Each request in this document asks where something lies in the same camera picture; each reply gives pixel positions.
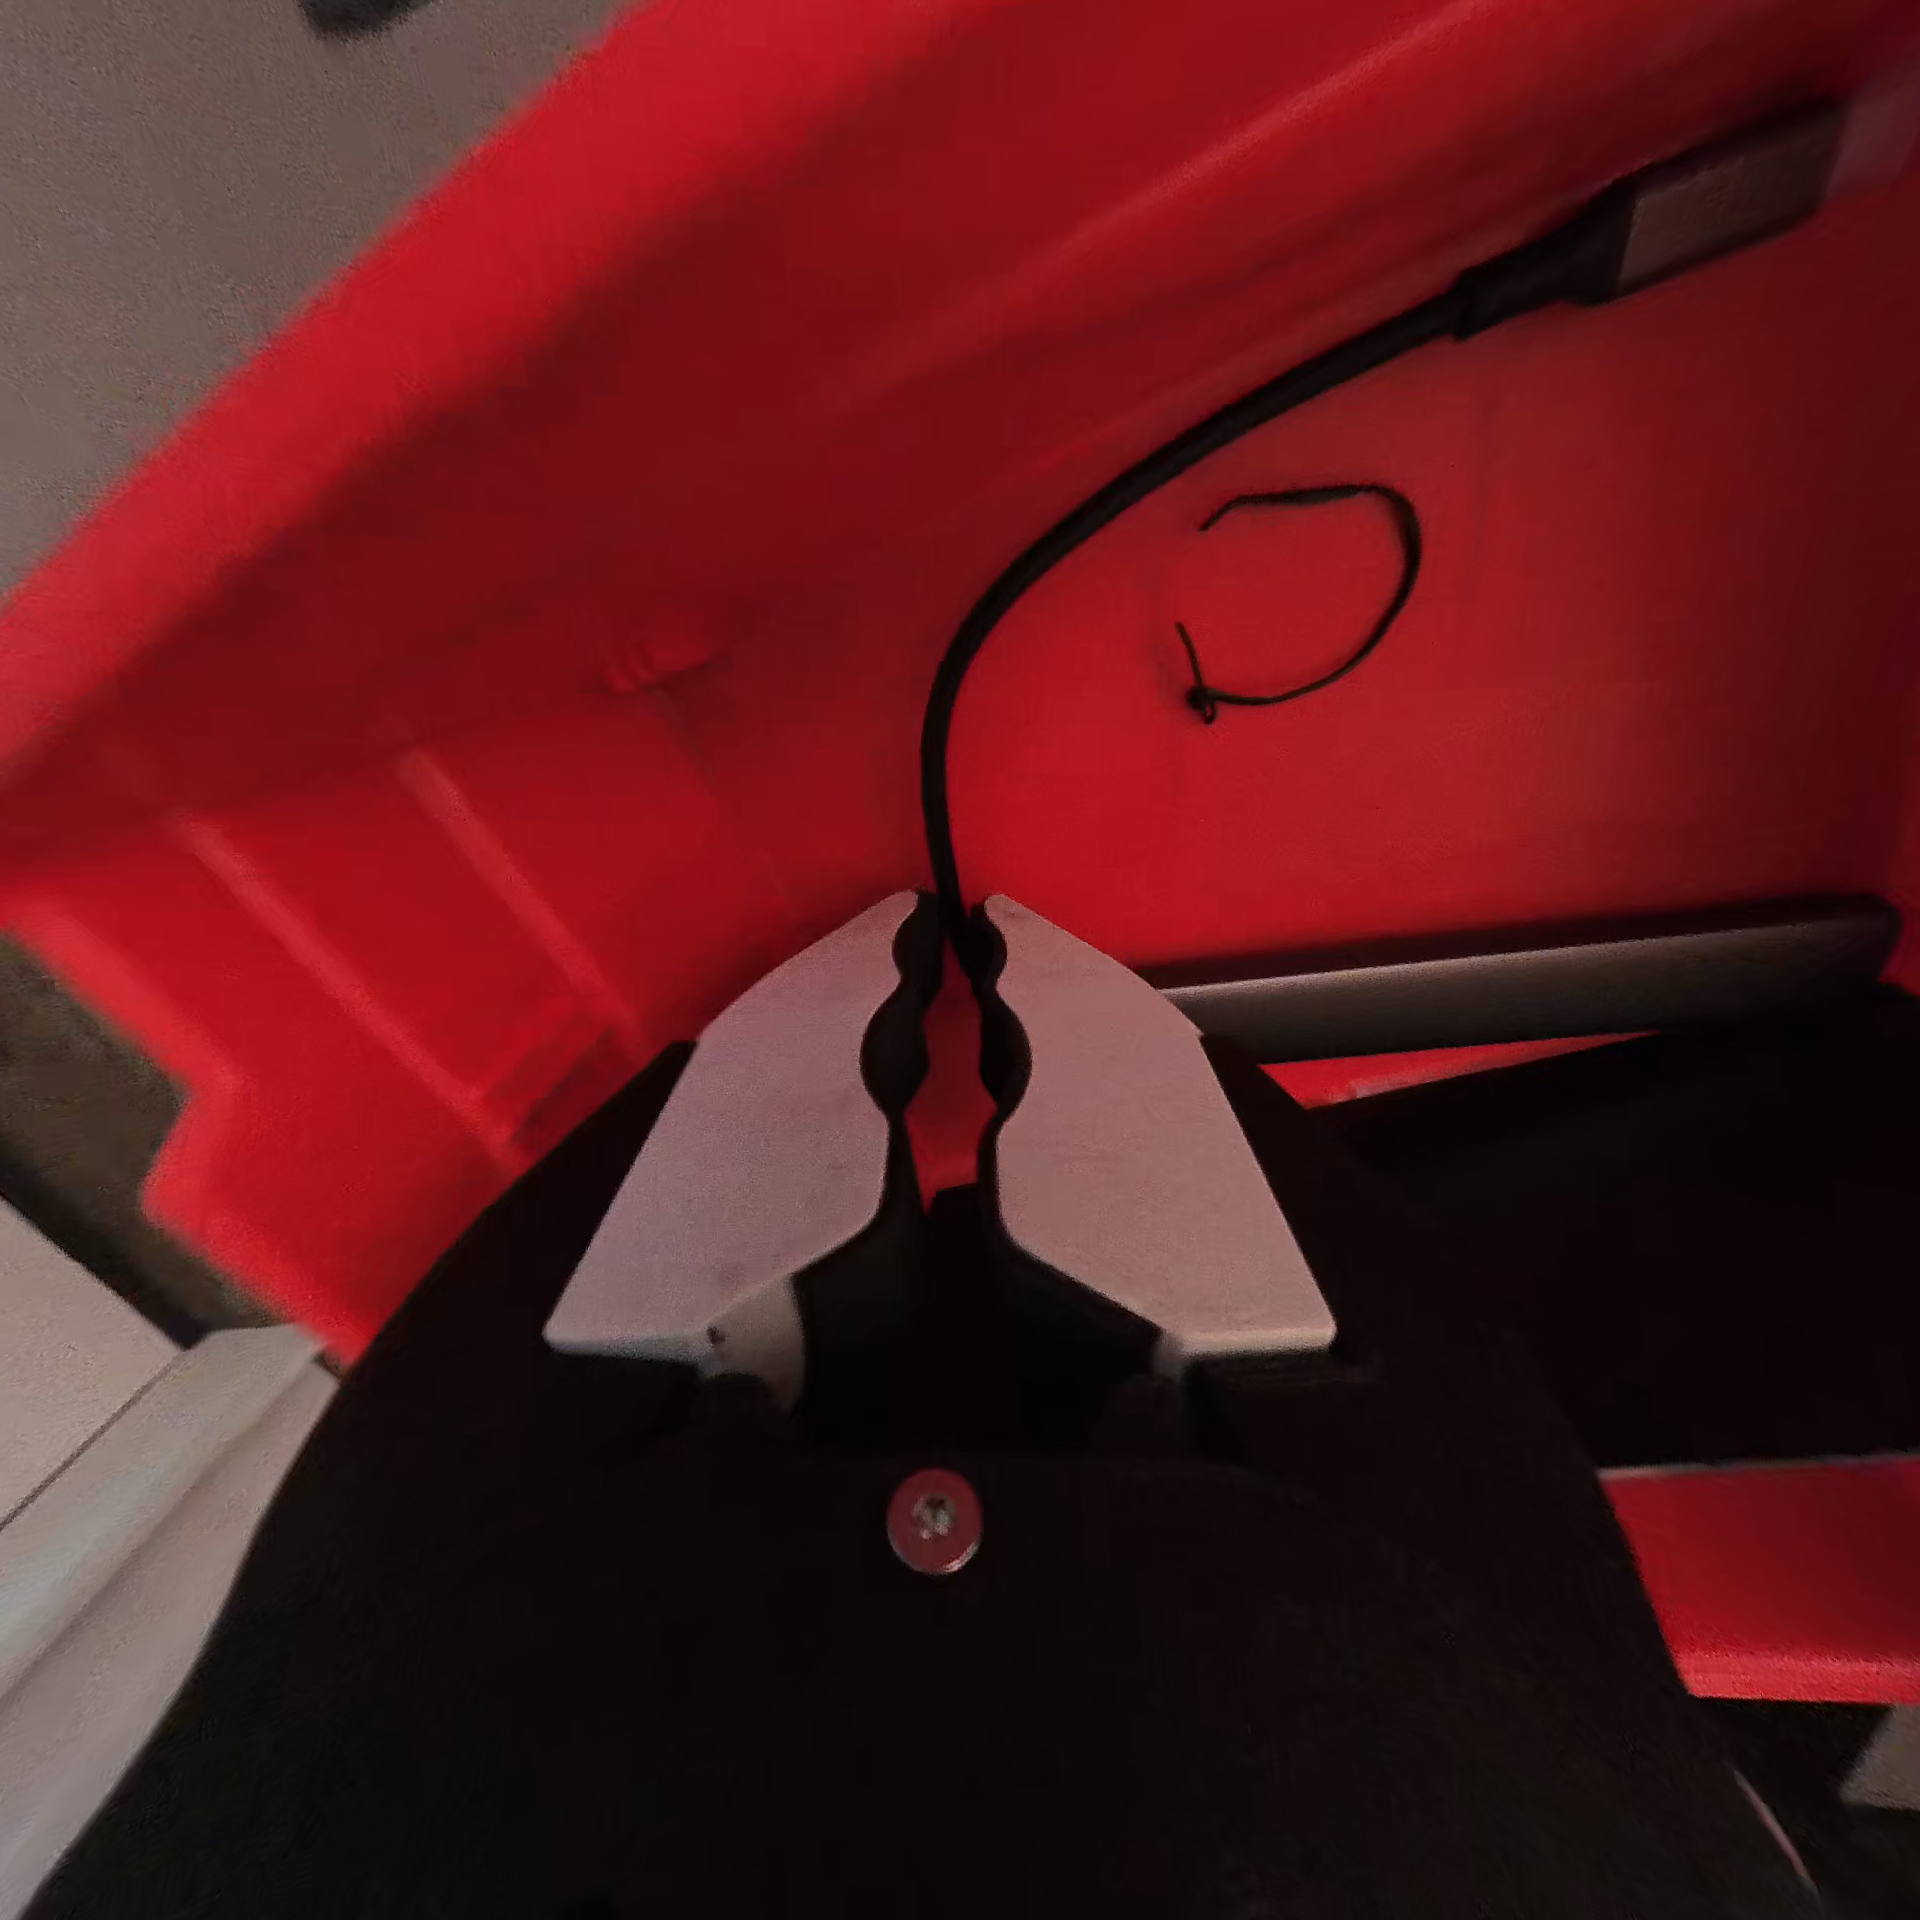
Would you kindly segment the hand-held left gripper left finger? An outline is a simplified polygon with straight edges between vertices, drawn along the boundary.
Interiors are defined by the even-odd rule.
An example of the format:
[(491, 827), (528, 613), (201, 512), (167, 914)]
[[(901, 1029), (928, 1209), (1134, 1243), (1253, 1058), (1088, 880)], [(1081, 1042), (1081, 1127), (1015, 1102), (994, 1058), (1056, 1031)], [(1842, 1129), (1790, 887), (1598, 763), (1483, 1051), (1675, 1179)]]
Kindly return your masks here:
[(923, 896), (855, 914), (695, 1040), (544, 1323), (562, 1355), (674, 1362), (802, 1401), (800, 1285), (919, 1202)]

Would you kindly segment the red plastic bin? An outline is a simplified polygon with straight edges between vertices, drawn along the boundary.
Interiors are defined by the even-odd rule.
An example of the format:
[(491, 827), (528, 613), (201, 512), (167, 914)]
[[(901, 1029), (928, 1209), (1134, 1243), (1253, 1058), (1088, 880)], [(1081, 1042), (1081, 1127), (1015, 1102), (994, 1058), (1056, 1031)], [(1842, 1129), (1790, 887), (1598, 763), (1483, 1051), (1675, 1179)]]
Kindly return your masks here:
[[(1207, 960), (1874, 901), (1817, 1003), (1595, 1038), (1207, 1056), (1335, 1312), (1154, 1365), (1019, 1255), (1010, 1097), (921, 823), (1006, 565), (1275, 373), (1762, 117), (1870, 101), (1810, 222), (1408, 354), (1120, 517), (951, 729), (969, 910)], [(1698, 1696), (1915, 1705), (1915, 5), (647, 5), (5, 603), (5, 930), (183, 1093), (165, 1227), (357, 1365), (544, 1323), (695, 1040), (923, 896), (919, 1202), (800, 1285), (795, 1440), (1355, 1474), (1383, 1294), (1506, 1294), (1673, 1424), (1616, 1440), (1632, 1611)]]

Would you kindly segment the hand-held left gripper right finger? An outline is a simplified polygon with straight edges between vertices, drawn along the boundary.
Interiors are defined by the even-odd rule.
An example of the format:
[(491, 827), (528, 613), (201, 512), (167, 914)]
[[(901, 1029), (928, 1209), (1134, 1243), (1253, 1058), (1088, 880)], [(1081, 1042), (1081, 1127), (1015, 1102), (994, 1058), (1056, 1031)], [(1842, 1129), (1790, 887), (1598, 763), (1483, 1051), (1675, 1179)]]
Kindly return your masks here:
[(992, 1136), (1013, 1248), (1150, 1330), (1154, 1365), (1330, 1353), (1337, 1319), (1202, 1031), (1008, 896), (981, 907), (1015, 1042)]

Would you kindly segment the black USB hub with cable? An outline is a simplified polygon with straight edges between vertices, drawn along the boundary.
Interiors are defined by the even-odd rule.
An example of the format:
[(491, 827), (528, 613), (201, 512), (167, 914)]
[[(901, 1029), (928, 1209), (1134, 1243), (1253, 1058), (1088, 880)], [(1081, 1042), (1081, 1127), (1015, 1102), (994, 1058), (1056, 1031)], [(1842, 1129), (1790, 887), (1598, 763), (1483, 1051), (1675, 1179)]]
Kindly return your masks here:
[(1632, 1024), (1723, 1022), (1817, 1003), (1865, 983), (1890, 951), (1874, 901), (1726, 907), (1431, 935), (1413, 942), (1241, 955), (1161, 978), (1026, 917), (967, 907), (953, 843), (953, 720), (971, 665), (1017, 603), (1081, 546), (1234, 443), (1408, 354), (1467, 343), (1557, 306), (1600, 309), (1771, 242), (1872, 169), (1883, 103), (1817, 101), (1605, 185), (1559, 226), (1486, 258), (1447, 288), (1275, 373), (1145, 453), (1019, 551), (974, 601), (935, 667), (919, 736), (919, 800), (933, 896), (981, 1015), (983, 1081), (1013, 1097), (1070, 992), (1102, 992), (1134, 1026), (1173, 1019), (1275, 1061), (1595, 1038)]

